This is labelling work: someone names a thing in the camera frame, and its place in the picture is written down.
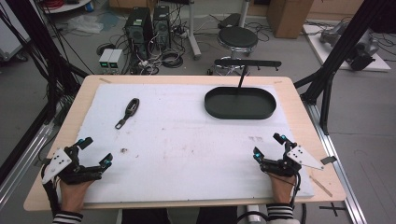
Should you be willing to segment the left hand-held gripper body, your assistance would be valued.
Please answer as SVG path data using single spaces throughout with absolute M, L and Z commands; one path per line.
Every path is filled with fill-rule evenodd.
M 48 184 L 58 176 L 67 185 L 76 185 L 102 178 L 102 167 L 84 167 L 79 164 L 81 147 L 65 147 L 55 150 L 52 159 L 44 169 L 42 184 Z

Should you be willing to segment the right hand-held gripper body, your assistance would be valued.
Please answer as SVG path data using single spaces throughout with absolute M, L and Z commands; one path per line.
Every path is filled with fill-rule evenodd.
M 261 170 L 265 173 L 291 177 L 299 174 L 303 166 L 323 170 L 324 165 L 297 143 L 286 140 L 283 143 L 285 152 L 277 161 L 261 156 Z

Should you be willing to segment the person's right hand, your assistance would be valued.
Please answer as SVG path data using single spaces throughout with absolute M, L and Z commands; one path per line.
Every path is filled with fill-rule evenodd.
M 296 183 L 296 177 L 269 174 L 273 192 L 274 203 L 290 203 L 291 191 Z

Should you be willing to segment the thin wooden stick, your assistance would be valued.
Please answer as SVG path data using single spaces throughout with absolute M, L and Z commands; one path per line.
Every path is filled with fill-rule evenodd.
M 324 186 L 322 185 L 317 179 L 315 179 L 312 175 L 309 176 L 310 179 L 319 187 L 321 188 L 329 197 L 332 198 L 332 193 Z

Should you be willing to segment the black stand with oval tray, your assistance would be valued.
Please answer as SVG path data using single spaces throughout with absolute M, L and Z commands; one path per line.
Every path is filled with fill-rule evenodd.
M 280 61 L 215 60 L 215 65 L 242 65 L 243 73 L 236 87 L 216 87 L 205 95 L 205 110 L 217 119 L 268 119 L 276 110 L 272 93 L 260 88 L 243 87 L 250 66 L 278 67 Z

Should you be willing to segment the white foam mat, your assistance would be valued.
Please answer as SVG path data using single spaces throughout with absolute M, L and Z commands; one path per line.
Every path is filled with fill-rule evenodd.
M 170 203 L 271 197 L 253 159 L 257 147 L 278 160 L 274 133 L 291 137 L 283 109 L 268 119 L 216 119 L 205 111 L 208 85 L 102 84 L 79 129 L 93 142 L 85 166 L 113 155 L 88 203 Z

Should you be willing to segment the white power supply box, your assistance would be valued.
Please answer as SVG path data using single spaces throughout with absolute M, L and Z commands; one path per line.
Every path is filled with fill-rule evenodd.
M 110 71 L 109 60 L 113 53 L 113 49 L 104 49 L 100 59 L 99 64 L 104 74 L 108 74 Z
M 108 60 L 111 74 L 119 74 L 124 66 L 125 59 L 122 49 L 114 49 Z

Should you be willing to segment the person's legs in dark trousers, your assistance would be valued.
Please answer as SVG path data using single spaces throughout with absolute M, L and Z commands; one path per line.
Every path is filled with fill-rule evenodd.
M 124 209 L 121 224 L 237 224 L 237 207 Z

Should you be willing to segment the black round stool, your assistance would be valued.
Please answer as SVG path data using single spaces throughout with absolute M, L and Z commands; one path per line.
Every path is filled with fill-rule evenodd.
M 233 26 L 219 30 L 218 42 L 231 51 L 231 59 L 236 59 L 237 53 L 249 54 L 258 44 L 258 37 L 249 29 Z

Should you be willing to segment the white board with grey devices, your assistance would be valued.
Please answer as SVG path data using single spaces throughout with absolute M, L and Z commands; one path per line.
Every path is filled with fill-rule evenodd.
M 331 30 L 319 30 L 313 25 L 305 25 L 304 32 L 309 37 L 324 68 L 331 67 L 331 63 L 340 64 L 341 68 L 353 71 L 381 71 L 386 72 L 390 67 L 375 53 L 370 51 L 369 43 L 364 44 L 363 28 L 347 25 L 339 35 L 335 32 L 338 26 Z

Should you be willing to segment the clear plastic bag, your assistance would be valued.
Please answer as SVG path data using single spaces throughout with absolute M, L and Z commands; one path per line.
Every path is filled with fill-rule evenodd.
M 68 28 L 71 30 L 77 30 L 89 34 L 99 34 L 104 25 L 98 21 L 95 16 L 80 15 L 70 19 L 68 22 Z

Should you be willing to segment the brown cardboard box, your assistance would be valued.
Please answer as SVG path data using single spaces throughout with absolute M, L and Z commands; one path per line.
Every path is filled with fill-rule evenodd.
M 276 38 L 295 39 L 314 0 L 271 0 L 266 18 Z

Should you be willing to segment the white round table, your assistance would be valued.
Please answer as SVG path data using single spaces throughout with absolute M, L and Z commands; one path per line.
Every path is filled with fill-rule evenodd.
M 53 13 L 61 13 L 61 12 L 66 12 L 70 10 L 74 10 L 80 7 L 85 7 L 87 4 L 90 4 L 92 0 L 79 0 L 77 4 L 63 4 L 62 6 L 58 8 L 49 8 L 46 9 L 46 12 L 53 14 Z

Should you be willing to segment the slim black computer tower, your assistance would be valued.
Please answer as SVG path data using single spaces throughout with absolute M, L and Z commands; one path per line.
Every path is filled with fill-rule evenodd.
M 153 28 L 157 49 L 169 49 L 171 47 L 169 6 L 156 6 L 154 8 Z

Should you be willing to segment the aluminium rail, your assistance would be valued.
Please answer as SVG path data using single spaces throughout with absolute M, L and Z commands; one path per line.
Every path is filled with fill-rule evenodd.
M 333 145 L 332 139 L 330 138 L 329 135 L 326 135 L 325 132 L 322 130 L 322 128 L 319 125 L 319 119 L 320 119 L 320 113 L 318 111 L 318 108 L 315 105 L 308 105 L 304 104 L 304 107 L 307 111 L 307 114 L 311 118 L 311 121 L 316 129 L 316 132 L 318 134 L 318 138 L 321 141 L 322 145 L 324 146 L 324 150 L 326 154 L 329 157 L 335 157 L 336 161 L 332 162 L 332 166 L 337 173 L 337 176 L 341 182 L 341 185 L 344 188 L 344 191 L 346 193 L 346 198 L 344 200 L 345 208 L 348 212 L 348 216 L 351 219 L 352 224 L 368 224 L 367 220 L 365 218 L 365 215 L 363 214 L 361 210 L 361 206 L 357 200 L 357 197 L 355 195 L 355 192 L 353 188 L 351 187 L 349 180 L 347 178 L 347 173 L 345 172 L 345 169 L 343 167 L 343 164 L 341 163 L 337 151 Z
M 53 125 L 42 125 L 33 135 L 21 144 L 22 154 L 12 165 L 0 184 L 0 211 L 33 164 L 40 149 L 45 145 L 53 131 Z

